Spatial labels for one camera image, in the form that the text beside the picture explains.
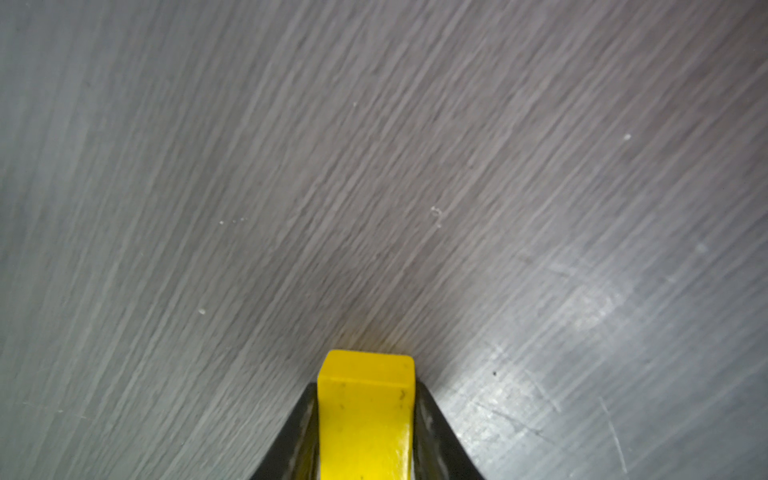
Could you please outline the yellow block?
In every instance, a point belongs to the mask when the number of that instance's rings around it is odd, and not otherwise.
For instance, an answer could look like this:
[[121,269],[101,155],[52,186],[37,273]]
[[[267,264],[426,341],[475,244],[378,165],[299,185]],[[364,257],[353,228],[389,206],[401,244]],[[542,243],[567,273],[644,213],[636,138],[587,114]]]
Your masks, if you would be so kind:
[[322,479],[412,477],[412,357],[332,350],[317,387]]

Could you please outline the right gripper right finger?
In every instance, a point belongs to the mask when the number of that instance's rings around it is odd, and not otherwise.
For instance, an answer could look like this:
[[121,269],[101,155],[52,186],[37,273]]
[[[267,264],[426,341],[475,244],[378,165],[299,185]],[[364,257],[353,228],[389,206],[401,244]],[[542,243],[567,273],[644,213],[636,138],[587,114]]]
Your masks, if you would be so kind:
[[416,381],[414,404],[413,462],[415,479],[484,480],[420,380]]

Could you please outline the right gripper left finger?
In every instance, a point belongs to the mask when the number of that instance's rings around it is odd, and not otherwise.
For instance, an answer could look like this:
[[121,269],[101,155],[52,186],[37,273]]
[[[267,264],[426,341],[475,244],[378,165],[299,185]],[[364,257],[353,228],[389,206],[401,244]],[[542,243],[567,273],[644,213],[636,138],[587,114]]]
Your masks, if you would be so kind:
[[251,480],[318,478],[317,384],[309,383]]

